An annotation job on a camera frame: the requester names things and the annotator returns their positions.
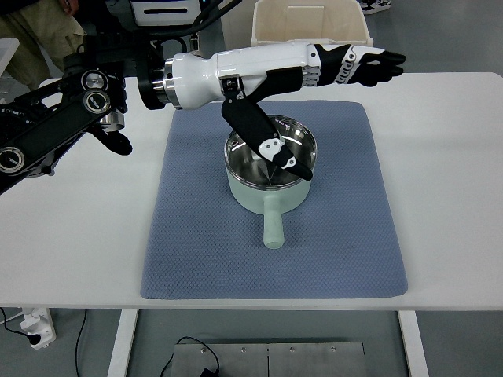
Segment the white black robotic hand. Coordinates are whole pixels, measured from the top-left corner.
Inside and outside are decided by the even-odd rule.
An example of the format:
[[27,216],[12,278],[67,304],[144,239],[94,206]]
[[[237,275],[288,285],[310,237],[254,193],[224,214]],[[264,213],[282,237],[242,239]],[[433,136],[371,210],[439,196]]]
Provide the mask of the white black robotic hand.
[[209,59],[180,53],[165,64],[167,101],[198,109],[222,101],[222,117],[261,158],[306,181],[312,171],[293,155],[259,102],[304,86],[359,83],[372,87],[403,73],[402,54],[384,49],[283,42],[216,53]]

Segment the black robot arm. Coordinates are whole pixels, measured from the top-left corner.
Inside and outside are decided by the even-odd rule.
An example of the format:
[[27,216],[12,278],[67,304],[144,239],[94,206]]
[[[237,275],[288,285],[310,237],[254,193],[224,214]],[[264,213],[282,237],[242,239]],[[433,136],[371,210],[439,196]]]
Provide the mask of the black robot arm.
[[58,160],[85,133],[127,156],[132,147],[119,122],[127,112],[125,79],[136,77],[149,109],[166,103],[162,44],[195,35],[237,6],[211,1],[192,26],[175,31],[100,33],[66,57],[62,79],[1,106],[1,190],[27,177],[51,175]]

